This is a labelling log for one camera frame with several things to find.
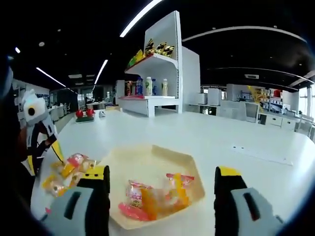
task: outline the white bottle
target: white bottle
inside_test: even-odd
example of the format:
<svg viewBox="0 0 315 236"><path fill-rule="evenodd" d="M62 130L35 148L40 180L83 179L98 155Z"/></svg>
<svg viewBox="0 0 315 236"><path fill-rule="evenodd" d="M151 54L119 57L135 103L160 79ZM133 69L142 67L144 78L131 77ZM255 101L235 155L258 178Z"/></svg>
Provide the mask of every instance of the white bottle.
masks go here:
<svg viewBox="0 0 315 236"><path fill-rule="evenodd" d="M152 78L151 77L147 77L147 80L146 80L146 95L152 96Z"/></svg>
<svg viewBox="0 0 315 236"><path fill-rule="evenodd" d="M162 83L162 96L167 96L167 79L164 79Z"/></svg>

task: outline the table surface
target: table surface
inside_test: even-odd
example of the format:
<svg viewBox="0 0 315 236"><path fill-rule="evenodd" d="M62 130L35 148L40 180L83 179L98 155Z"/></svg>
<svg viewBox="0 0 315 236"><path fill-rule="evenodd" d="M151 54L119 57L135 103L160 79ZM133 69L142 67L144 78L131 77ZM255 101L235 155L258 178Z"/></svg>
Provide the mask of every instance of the table surface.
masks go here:
<svg viewBox="0 0 315 236"><path fill-rule="evenodd" d="M102 160L112 148L139 143L155 144L194 157L206 192L202 202L185 214L138 230L126 231L110 219L111 236L214 235L214 173L220 165L238 169L247 186L256 188L273 205L274 214L287 221L300 206L315 173L315 144L305 135L198 113L142 118L108 111L105 118L99 118L96 111L94 122L75 124L72 119L58 139L65 157L79 152ZM234 145L286 157L293 166L235 152ZM49 152L52 151L48 150L43 169L52 162ZM37 218L44 212L43 204L52 201L39 187L48 174L42 171L34 184L31 210Z"/></svg>

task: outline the black ceiling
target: black ceiling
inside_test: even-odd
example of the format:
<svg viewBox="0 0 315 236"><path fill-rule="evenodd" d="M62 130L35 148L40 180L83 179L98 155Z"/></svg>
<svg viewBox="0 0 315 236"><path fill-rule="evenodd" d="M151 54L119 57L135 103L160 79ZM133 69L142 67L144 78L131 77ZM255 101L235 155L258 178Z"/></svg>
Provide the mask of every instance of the black ceiling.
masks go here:
<svg viewBox="0 0 315 236"><path fill-rule="evenodd" d="M132 79L124 74L124 69L143 47L145 30L173 10L180 12L182 39L213 28L276 26L307 40L306 43L270 30L238 29L185 41L183 46L200 55L202 84L289 86L299 79L294 75L304 76L315 69L312 9L305 4L164 0L125 38L120 38L124 27L148 2L150 0L93 1L69 7L46 5L44 10L41 6L21 6L14 11L18 20L9 21L6 26L9 54L14 56L14 77L49 89L62 88L35 69L39 67L67 87L77 82L93 84L86 79L95 79L104 60L108 59L97 84ZM20 54L14 51L16 46ZM82 74L83 78L70 79L70 74ZM259 80L248 80L244 74L257 74ZM308 84L303 82L295 88Z"/></svg>

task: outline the blue bottle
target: blue bottle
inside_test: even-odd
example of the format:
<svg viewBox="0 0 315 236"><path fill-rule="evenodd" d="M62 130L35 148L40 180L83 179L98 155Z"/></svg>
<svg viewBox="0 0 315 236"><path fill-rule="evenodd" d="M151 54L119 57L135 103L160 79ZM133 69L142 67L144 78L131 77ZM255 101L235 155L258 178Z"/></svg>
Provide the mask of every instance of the blue bottle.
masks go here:
<svg viewBox="0 0 315 236"><path fill-rule="evenodd" d="M153 95L157 94L157 82L156 82L156 79L152 79L152 94Z"/></svg>
<svg viewBox="0 0 315 236"><path fill-rule="evenodd" d="M139 94L143 94L143 79L139 77Z"/></svg>
<svg viewBox="0 0 315 236"><path fill-rule="evenodd" d="M141 85L141 77L138 77L138 79L137 79L137 81L136 81L136 94L137 94L137 95L141 94L140 85Z"/></svg>

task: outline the beige tray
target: beige tray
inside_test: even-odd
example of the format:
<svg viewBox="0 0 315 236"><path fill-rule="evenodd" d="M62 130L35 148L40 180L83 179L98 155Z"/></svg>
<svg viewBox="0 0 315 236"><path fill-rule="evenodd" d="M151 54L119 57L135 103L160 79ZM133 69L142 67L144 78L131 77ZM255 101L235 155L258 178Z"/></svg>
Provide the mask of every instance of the beige tray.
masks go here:
<svg viewBox="0 0 315 236"><path fill-rule="evenodd" d="M112 150L99 165L109 165L110 169L110 216L126 230L148 226L185 211L184 209L162 219L149 222L125 217L120 213L118 204L126 201L126 187L129 179L160 188L163 179L167 178L166 173L181 173L195 177L187 190L187 195L192 202L191 205L199 202L205 196L193 157L187 154L155 145L124 147Z"/></svg>

